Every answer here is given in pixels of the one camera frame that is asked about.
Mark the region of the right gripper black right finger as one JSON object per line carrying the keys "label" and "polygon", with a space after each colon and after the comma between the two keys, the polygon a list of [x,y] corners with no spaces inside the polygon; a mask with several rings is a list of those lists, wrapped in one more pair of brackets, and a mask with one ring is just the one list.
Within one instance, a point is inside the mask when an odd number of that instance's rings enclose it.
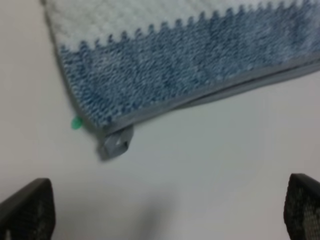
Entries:
{"label": "right gripper black right finger", "polygon": [[291,240],[320,238],[320,182],[304,173],[289,177],[283,220]]}

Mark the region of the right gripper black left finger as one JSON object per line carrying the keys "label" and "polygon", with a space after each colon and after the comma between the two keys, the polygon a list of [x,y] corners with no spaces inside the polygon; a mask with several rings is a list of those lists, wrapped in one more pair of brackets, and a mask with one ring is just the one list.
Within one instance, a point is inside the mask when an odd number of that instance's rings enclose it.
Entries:
{"label": "right gripper black left finger", "polygon": [[37,178],[0,203],[2,240],[50,240],[56,226],[53,186]]}

